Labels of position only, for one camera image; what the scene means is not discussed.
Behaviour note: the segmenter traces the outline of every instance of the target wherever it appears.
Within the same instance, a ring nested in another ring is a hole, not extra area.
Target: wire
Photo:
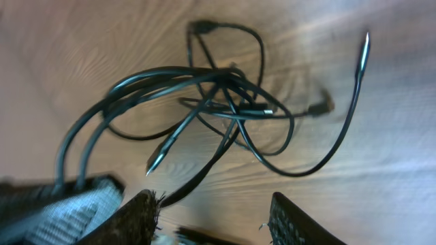
[[[210,33],[217,28],[231,28],[245,31],[258,41],[260,45],[260,72],[257,84],[253,84],[248,81],[244,73],[235,68],[217,68],[212,55],[208,51],[208,48],[202,39],[201,35]],[[192,37],[195,37],[203,52],[205,53],[211,68],[199,68],[194,67],[192,58]],[[200,20],[190,23],[187,29],[187,57],[189,67],[158,67],[154,69],[148,69],[140,71],[133,75],[130,75],[121,81],[117,82],[108,92],[106,97],[96,103],[90,109],[88,109],[70,128],[60,146],[57,155],[57,187],[60,191],[63,190],[65,184],[65,159],[68,153],[69,147],[79,130],[86,125],[86,123],[94,117],[94,115],[101,113],[102,122],[92,133],[86,146],[84,147],[83,154],[80,158],[80,169],[77,178],[76,188],[82,189],[85,185],[85,177],[87,172],[87,164],[89,157],[93,151],[93,148],[103,133],[104,130],[109,129],[115,135],[125,138],[127,140],[153,140],[159,137],[167,135],[167,138],[156,148],[147,162],[147,175],[153,172],[159,164],[163,161],[173,143],[177,140],[177,137],[183,132],[186,126],[194,119],[198,120],[208,127],[210,130],[222,136],[221,143],[219,144],[212,159],[186,184],[181,188],[171,193],[161,203],[161,207],[170,206],[182,198],[186,197],[192,192],[206,177],[212,166],[218,162],[218,160],[225,154],[230,146],[235,143],[245,150],[250,150],[258,160],[264,164],[267,168],[282,176],[289,177],[302,177],[309,174],[313,174],[320,170],[333,156],[341,145],[345,134],[351,123],[354,110],[360,92],[360,85],[364,75],[364,71],[367,65],[369,55],[369,33],[366,35],[366,39],[362,45],[360,51],[360,60],[356,68],[355,86],[353,90],[352,101],[349,106],[347,117],[343,124],[343,128],[328,154],[314,167],[307,171],[299,173],[290,173],[276,168],[273,164],[265,159],[265,156],[277,155],[283,152],[294,132],[294,119],[302,116],[319,116],[321,114],[328,113],[332,110],[331,101],[323,101],[321,103],[309,106],[307,111],[292,114],[282,103],[277,101],[272,95],[266,92],[260,87],[262,83],[262,77],[264,73],[264,45],[260,36],[252,29],[241,26],[239,24],[217,23],[208,20]],[[212,83],[212,89],[205,93],[202,88],[202,84]],[[184,119],[171,126],[170,128],[155,133],[152,135],[131,135],[120,131],[110,123],[117,117],[128,111],[129,109],[137,106],[140,103],[145,103],[153,99],[168,95],[175,91],[181,90],[187,86],[196,85],[201,95],[201,99],[192,98],[179,98],[179,102],[191,109]],[[222,91],[226,104],[217,103],[213,101],[215,95]],[[236,93],[240,98],[239,104],[234,102],[234,99],[230,96],[230,91]],[[263,97],[267,103],[256,103],[257,96]],[[270,107],[279,108],[283,111],[282,115],[277,115]],[[226,132],[223,133],[220,130],[214,128],[207,123],[200,113],[210,114],[221,118],[229,118],[231,120]],[[246,128],[246,120],[289,120],[290,127],[287,132],[287,137],[278,150],[275,152],[260,152],[251,140]],[[245,143],[236,140],[238,135],[241,134]]]

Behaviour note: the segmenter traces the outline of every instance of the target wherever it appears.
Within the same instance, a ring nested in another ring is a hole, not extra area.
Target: thin black cable
[[[260,65],[260,77],[258,78],[258,83],[252,84],[248,81],[244,73],[234,67],[231,68],[216,68],[213,58],[206,47],[206,44],[200,37],[201,34],[206,34],[218,27],[229,27],[234,29],[240,29],[252,34],[260,44],[261,50],[261,65]],[[211,69],[207,68],[195,68],[193,67],[192,61],[192,50],[191,50],[191,38],[190,36],[196,36],[200,42],[200,45],[208,58],[208,62],[211,64]],[[86,146],[84,147],[83,154],[80,158],[80,171],[76,183],[76,188],[81,189],[85,183],[85,176],[87,170],[87,163],[89,157],[91,156],[92,150],[99,139],[100,135],[105,129],[111,130],[113,133],[119,137],[123,137],[129,140],[151,140],[158,137],[168,135],[168,137],[158,146],[155,153],[150,157],[147,163],[147,173],[152,172],[164,159],[169,149],[176,141],[177,137],[183,132],[186,126],[197,117],[200,122],[205,124],[209,129],[218,133],[223,138],[219,147],[217,148],[212,159],[198,172],[190,181],[188,181],[181,188],[167,196],[161,203],[161,207],[166,207],[172,205],[182,198],[186,197],[192,190],[194,190],[197,185],[201,183],[203,178],[207,175],[211,167],[223,156],[223,154],[229,149],[229,147],[236,143],[241,145],[243,148],[250,150],[259,161],[264,164],[270,170],[278,173],[282,176],[289,177],[301,177],[312,174],[319,169],[321,169],[337,151],[341,142],[343,141],[345,134],[351,123],[354,110],[356,109],[356,104],[360,92],[360,86],[364,71],[367,65],[367,59],[369,55],[369,34],[367,33],[364,44],[360,52],[360,61],[356,68],[355,75],[355,86],[353,90],[352,101],[349,106],[347,117],[345,119],[343,128],[328,154],[314,167],[307,171],[299,173],[290,173],[276,168],[270,162],[268,162],[264,156],[279,154],[283,152],[287,145],[289,144],[292,134],[294,131],[294,119],[299,116],[313,115],[317,116],[323,113],[327,113],[331,110],[327,102],[323,102],[316,105],[311,105],[309,109],[305,112],[299,114],[292,114],[282,103],[277,101],[272,95],[267,93],[265,90],[260,88],[262,83],[263,69],[264,69],[264,48],[260,36],[253,30],[247,27],[240,26],[237,24],[226,24],[226,23],[215,23],[209,21],[200,21],[191,23],[188,28],[188,62],[191,67],[160,67],[149,69],[146,71],[141,71],[135,73],[120,82],[116,83],[106,95],[104,99],[96,103],[93,107],[87,110],[71,127],[67,132],[63,143],[59,149],[57,155],[57,186],[62,190],[65,184],[64,178],[64,165],[66,155],[68,153],[69,147],[79,130],[96,114],[102,113],[103,121],[94,130],[93,134],[89,138]],[[202,83],[210,82],[213,83],[213,88],[209,92],[205,93],[201,87]],[[156,133],[149,136],[137,136],[130,135],[119,131],[117,128],[113,127],[110,123],[117,117],[128,111],[129,109],[135,107],[140,103],[146,103],[147,101],[156,99],[158,97],[173,93],[186,86],[196,85],[199,89],[201,99],[190,99],[190,98],[180,98],[179,101],[191,109],[190,113],[180,122],[176,123],[169,129],[162,132]],[[225,95],[225,100],[228,105],[217,103],[213,101],[214,96],[217,91],[221,89]],[[236,93],[240,98],[238,105],[235,104],[234,99],[230,96],[229,91]],[[257,96],[262,96],[265,98],[268,104],[275,106],[283,111],[284,115],[276,115],[275,112],[271,110],[265,110],[265,104],[256,103],[255,98]],[[213,116],[218,116],[222,118],[231,119],[230,126],[227,128],[225,133],[220,132],[220,130],[212,127],[208,124],[201,116],[200,113],[210,114]],[[264,153],[260,152],[252,142],[246,128],[246,120],[263,120],[263,119],[288,119],[290,122],[290,128],[287,133],[286,140],[282,147],[276,152]],[[234,126],[237,125],[236,130],[232,133]],[[239,133],[242,135],[245,144],[237,142],[236,138]]]

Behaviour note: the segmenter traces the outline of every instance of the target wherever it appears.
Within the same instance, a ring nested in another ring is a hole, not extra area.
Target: blurred background
[[[272,193],[280,191],[348,244],[436,242],[434,0],[0,1],[0,178],[53,179],[57,148],[72,123],[129,74],[187,66],[186,26],[199,18],[258,31],[266,45],[262,87],[292,111],[316,102],[320,88],[331,94],[335,110],[298,120],[288,149],[270,158],[288,171],[315,165],[335,141],[367,30],[371,53],[352,125],[322,171],[281,177],[233,146],[190,196],[163,210],[164,233],[189,225],[268,244],[268,229],[258,227],[268,220]],[[255,80],[259,54],[251,36],[218,30],[205,40],[218,66],[235,63]],[[195,64],[207,66],[199,50],[194,45]],[[141,134],[166,129],[188,112],[177,97],[199,94],[192,87],[139,105],[115,124]],[[69,177],[99,121],[76,138]],[[267,150],[284,140],[286,127],[281,120],[247,124],[256,145]],[[89,172],[124,180],[124,202],[142,189],[169,193],[201,169],[220,139],[193,121],[146,178],[146,160],[161,140],[129,142],[107,132]]]

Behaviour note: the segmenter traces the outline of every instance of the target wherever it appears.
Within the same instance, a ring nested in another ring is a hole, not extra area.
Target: wood grain
[[[266,90],[294,111],[316,102],[320,88],[336,104],[327,116],[298,121],[290,147],[270,158],[286,170],[310,167],[333,144],[351,98],[359,43],[370,30],[373,45],[352,125],[322,171],[282,178],[250,152],[232,147],[194,193],[161,213],[159,225],[168,233],[177,225],[192,225],[267,244],[268,230],[258,227],[268,220],[272,193],[281,191],[348,244],[436,242],[434,0],[13,0],[0,8],[1,36],[52,108],[54,118],[45,120],[58,120],[62,130],[121,78],[152,67],[186,65],[184,33],[190,20],[255,28],[266,43]],[[255,79],[258,46],[252,38],[220,30],[205,39],[217,64],[235,62]],[[205,66],[198,47],[194,53],[196,64]],[[187,112],[175,100],[180,96],[198,95],[188,88],[141,105],[116,123],[136,133],[164,129]],[[223,127],[221,120],[206,118]],[[98,122],[95,118],[86,126],[78,146]],[[266,149],[282,140],[285,128],[281,121],[249,123],[255,143]],[[4,142],[14,138],[12,132]],[[126,199],[141,189],[170,192],[212,157],[219,137],[194,121],[159,169],[145,178],[145,162],[159,142],[127,142],[105,133],[90,171],[120,175],[128,184]],[[75,166],[74,159],[69,164]]]

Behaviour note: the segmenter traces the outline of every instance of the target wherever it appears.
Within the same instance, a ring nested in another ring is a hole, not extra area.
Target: tangled black cable
[[[206,44],[204,43],[201,35],[207,34],[218,27],[239,29],[245,31],[258,41],[260,45],[260,72],[258,77],[258,83],[256,85],[248,81],[244,73],[235,68],[217,68]],[[192,58],[192,37],[196,37],[200,43],[211,68],[199,68],[193,66]],[[93,134],[89,138],[86,146],[84,147],[83,154],[80,159],[80,172],[78,175],[76,188],[81,189],[85,184],[85,176],[87,170],[87,163],[91,152],[94,148],[95,143],[99,139],[100,135],[105,129],[111,130],[114,134],[119,137],[128,140],[153,140],[159,137],[168,135],[167,138],[157,147],[154,153],[151,155],[149,161],[147,162],[147,174],[151,173],[156,167],[162,162],[166,154],[168,153],[171,145],[176,141],[177,137],[181,134],[183,129],[194,119],[198,118],[209,129],[218,133],[223,137],[221,143],[218,146],[212,159],[198,172],[190,181],[183,185],[180,189],[176,190],[172,194],[168,195],[161,203],[161,207],[166,207],[172,205],[182,198],[186,197],[192,190],[194,190],[199,183],[207,175],[211,167],[223,156],[223,154],[229,149],[229,147],[235,143],[243,148],[250,150],[259,161],[264,164],[270,170],[278,173],[282,176],[289,177],[301,177],[307,176],[321,169],[333,156],[338,147],[341,145],[345,134],[347,133],[349,124],[356,108],[358,95],[360,92],[360,83],[364,75],[365,67],[367,64],[367,59],[369,55],[369,34],[366,34],[365,41],[362,45],[360,52],[360,60],[358,62],[358,67],[356,69],[355,75],[355,86],[352,97],[352,102],[349,106],[347,113],[347,118],[345,119],[343,128],[328,154],[317,164],[315,167],[299,173],[289,173],[276,168],[274,165],[269,163],[264,156],[277,155],[283,152],[287,145],[289,144],[292,133],[294,131],[294,119],[301,116],[317,116],[323,113],[331,111],[332,105],[328,100],[322,103],[309,106],[308,110],[301,112],[299,114],[292,114],[282,103],[277,101],[272,95],[267,93],[265,90],[260,88],[262,83],[262,77],[264,73],[264,45],[260,36],[252,29],[241,26],[239,24],[228,24],[228,23],[217,23],[208,20],[196,21],[188,26],[187,30],[187,55],[189,61],[189,67],[159,67],[154,69],[148,69],[130,75],[120,82],[116,83],[106,95],[104,99],[96,103],[93,107],[87,110],[71,127],[67,132],[63,143],[59,149],[57,155],[57,186],[62,189],[64,185],[64,162],[66,158],[67,151],[79,130],[96,114],[102,113],[103,121],[97,126]],[[203,83],[213,83],[212,88],[205,93],[201,84]],[[187,106],[191,109],[190,113],[186,115],[184,119],[176,123],[169,129],[162,132],[156,133],[154,135],[148,136],[137,136],[130,135],[120,131],[119,129],[112,126],[110,123],[117,116],[122,115],[124,112],[128,111],[130,108],[138,105],[139,103],[144,103],[161,96],[167,95],[174,91],[185,88],[186,86],[196,85],[202,99],[190,99],[190,98],[180,98],[181,104]],[[222,91],[228,105],[214,102],[214,96]],[[240,103],[237,105],[233,98],[230,96],[229,91],[236,93],[241,97]],[[260,95],[268,103],[256,103],[256,97]],[[276,108],[281,109],[284,114],[276,115],[275,111],[269,109],[273,105]],[[220,130],[214,128],[212,125],[208,124],[201,116],[200,113],[211,114],[214,116],[219,116],[222,118],[231,119],[230,125],[226,132],[223,133]],[[290,128],[287,133],[285,143],[275,152],[260,152],[251,141],[249,134],[244,126],[246,120],[264,120],[264,119],[288,119],[290,122]],[[236,140],[238,134],[241,134],[245,144]]]

